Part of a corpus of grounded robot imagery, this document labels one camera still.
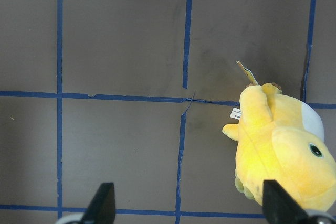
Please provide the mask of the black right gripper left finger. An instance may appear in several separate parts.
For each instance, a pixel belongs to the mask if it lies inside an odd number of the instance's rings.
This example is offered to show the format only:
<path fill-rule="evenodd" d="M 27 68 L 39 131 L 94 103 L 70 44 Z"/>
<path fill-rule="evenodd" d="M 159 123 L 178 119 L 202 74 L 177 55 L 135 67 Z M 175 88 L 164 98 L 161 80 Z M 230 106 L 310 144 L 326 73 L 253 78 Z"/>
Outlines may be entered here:
<path fill-rule="evenodd" d="M 113 224 L 116 218 L 114 183 L 102 183 L 92 198 L 80 223 Z"/>

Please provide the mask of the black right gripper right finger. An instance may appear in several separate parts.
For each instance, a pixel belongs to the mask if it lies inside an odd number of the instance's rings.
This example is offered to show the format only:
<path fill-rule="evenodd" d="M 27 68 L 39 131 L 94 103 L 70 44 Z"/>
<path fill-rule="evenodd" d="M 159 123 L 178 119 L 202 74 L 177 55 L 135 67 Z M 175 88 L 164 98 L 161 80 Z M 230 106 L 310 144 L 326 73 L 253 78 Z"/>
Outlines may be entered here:
<path fill-rule="evenodd" d="M 309 216 L 276 180 L 263 182 L 263 214 L 268 223 L 307 223 Z"/>

